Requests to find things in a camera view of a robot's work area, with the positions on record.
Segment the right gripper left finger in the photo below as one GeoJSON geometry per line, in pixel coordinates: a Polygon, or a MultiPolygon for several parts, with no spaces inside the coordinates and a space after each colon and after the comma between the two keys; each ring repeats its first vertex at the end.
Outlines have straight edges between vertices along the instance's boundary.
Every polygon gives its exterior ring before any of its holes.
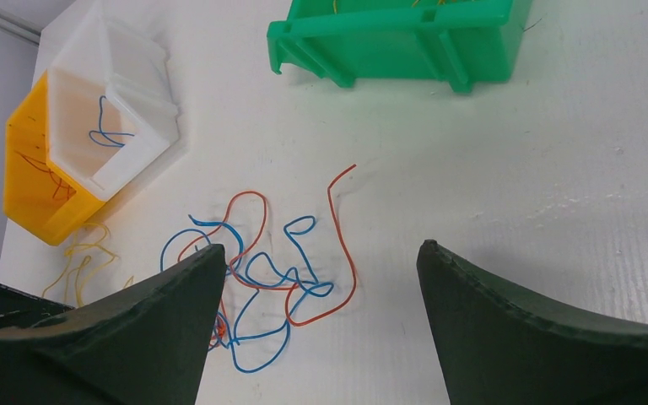
{"type": "Polygon", "coordinates": [[[225,271],[212,245],[91,304],[0,329],[0,404],[193,404],[225,271]]]}

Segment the orange plastic bin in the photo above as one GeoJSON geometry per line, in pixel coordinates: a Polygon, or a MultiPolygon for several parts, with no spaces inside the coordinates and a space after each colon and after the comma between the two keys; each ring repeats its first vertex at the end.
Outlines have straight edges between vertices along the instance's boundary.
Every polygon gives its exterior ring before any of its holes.
{"type": "Polygon", "coordinates": [[[58,246],[105,202],[53,163],[47,91],[44,73],[6,121],[3,211],[39,240],[58,246]]]}

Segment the green plastic bin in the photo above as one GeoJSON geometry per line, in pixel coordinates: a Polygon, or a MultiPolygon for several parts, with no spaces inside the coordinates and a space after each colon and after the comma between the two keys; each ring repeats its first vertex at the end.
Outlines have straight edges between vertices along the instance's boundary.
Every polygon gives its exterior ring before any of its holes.
{"type": "Polygon", "coordinates": [[[467,94],[510,79],[531,2],[293,1],[267,30],[270,67],[351,88],[359,78],[446,82],[467,94]]]}

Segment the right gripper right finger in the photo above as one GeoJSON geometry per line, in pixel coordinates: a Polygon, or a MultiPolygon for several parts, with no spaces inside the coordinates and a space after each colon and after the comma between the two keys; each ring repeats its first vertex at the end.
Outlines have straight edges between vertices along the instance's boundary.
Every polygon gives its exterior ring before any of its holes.
{"type": "Polygon", "coordinates": [[[453,404],[648,404],[648,324],[554,300],[425,241],[416,262],[453,404]]]}

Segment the white plastic bin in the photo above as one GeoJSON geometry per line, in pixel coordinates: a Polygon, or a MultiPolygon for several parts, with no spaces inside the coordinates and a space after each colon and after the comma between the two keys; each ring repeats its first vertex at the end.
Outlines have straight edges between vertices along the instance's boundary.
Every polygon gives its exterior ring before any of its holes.
{"type": "Polygon", "coordinates": [[[102,201],[179,138],[167,59],[94,1],[46,70],[52,161],[102,201]]]}

